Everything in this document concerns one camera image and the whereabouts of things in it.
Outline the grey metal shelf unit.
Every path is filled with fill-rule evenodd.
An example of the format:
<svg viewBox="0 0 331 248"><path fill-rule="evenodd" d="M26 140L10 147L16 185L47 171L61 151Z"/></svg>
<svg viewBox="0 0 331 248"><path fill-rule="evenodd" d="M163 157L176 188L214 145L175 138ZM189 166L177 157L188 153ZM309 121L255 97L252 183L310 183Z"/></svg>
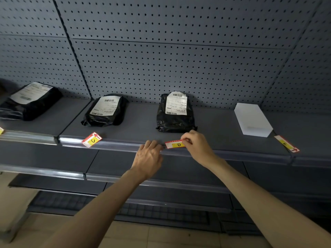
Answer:
<svg viewBox="0 0 331 248"><path fill-rule="evenodd" d="M81 120L91 104L62 98L33 121L0 119L0 170L19 173L11 187L41 190L28 212L74 215L130 168L140 144L180 139L180 133L155 129L156 104L130 103L121 125L90 128ZM255 137L242 133L232 110L193 111L216 154L331 232L331 115L265 111L274 131ZM87 148L81 142L93 132L103 139ZM287 150L278 135L300 152ZM226 186L185 148L162 155L160 170L135 190L116 220L261 234Z"/></svg>

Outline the person's right forearm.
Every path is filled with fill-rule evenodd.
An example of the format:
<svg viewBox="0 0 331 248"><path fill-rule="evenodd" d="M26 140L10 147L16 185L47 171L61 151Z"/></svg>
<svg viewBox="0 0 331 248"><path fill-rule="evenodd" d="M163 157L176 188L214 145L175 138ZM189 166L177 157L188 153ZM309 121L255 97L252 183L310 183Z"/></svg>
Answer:
<svg viewBox="0 0 331 248"><path fill-rule="evenodd" d="M331 234L221 158L204 164L236 197L273 248L331 248Z"/></svg>

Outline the person's left forearm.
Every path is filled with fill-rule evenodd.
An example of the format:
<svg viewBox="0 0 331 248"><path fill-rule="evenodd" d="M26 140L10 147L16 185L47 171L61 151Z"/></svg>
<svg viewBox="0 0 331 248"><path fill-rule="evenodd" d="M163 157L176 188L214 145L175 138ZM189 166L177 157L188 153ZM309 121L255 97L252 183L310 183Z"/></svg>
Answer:
<svg viewBox="0 0 331 248"><path fill-rule="evenodd" d="M57 230L41 248L98 248L120 208L148 178L135 166Z"/></svg>

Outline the grey pegboard back panel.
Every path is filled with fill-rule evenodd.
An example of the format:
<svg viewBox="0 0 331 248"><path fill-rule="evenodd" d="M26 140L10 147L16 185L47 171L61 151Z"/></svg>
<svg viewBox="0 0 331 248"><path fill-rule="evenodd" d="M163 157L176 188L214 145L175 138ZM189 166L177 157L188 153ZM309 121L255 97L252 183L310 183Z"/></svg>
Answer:
<svg viewBox="0 0 331 248"><path fill-rule="evenodd" d="M331 114L331 0L0 0L0 82Z"/></svg>

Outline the white box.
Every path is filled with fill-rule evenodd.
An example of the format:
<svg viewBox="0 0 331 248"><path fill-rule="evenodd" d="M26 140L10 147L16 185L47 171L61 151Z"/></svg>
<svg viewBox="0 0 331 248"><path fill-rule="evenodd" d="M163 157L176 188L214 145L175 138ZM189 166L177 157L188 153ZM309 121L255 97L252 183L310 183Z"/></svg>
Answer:
<svg viewBox="0 0 331 248"><path fill-rule="evenodd" d="M237 103L234 109L244 135L268 137L273 128L257 104Z"/></svg>

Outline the person's right hand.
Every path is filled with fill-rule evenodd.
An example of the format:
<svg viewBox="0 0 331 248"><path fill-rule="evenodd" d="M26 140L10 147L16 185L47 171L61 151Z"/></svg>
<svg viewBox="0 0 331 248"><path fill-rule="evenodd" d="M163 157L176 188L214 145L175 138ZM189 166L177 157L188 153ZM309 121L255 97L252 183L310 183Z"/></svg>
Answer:
<svg viewBox="0 0 331 248"><path fill-rule="evenodd" d="M211 149L203 134L191 130L188 133L184 133L180 140L186 138L192 141L193 149L188 151L196 162L206 168L210 168L220 163L220 158Z"/></svg>

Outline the person's left hand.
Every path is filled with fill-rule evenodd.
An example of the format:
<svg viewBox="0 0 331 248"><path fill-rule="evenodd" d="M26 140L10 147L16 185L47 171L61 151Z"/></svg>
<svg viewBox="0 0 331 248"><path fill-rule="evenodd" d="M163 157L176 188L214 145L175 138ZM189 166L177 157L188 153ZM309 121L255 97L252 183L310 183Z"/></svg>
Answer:
<svg viewBox="0 0 331 248"><path fill-rule="evenodd" d="M139 148L130 170L138 176L140 182L143 182L155 175L161 167L162 161L161 153L159 155L141 155Z"/></svg>

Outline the black parcel with white label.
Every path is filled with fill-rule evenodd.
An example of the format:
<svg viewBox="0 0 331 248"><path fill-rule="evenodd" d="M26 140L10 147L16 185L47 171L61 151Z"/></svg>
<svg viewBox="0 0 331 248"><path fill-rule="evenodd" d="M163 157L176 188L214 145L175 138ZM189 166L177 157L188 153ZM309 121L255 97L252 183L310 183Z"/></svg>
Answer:
<svg viewBox="0 0 331 248"><path fill-rule="evenodd" d="M56 87L32 82L0 103L0 119L32 121L63 97Z"/></svg>
<svg viewBox="0 0 331 248"><path fill-rule="evenodd" d="M198 129L191 102L180 91L161 95L156 123L156 129L162 133L186 133Z"/></svg>
<svg viewBox="0 0 331 248"><path fill-rule="evenodd" d="M119 94L108 94L94 100L81 124L87 127L118 126L125 117L129 101Z"/></svg>

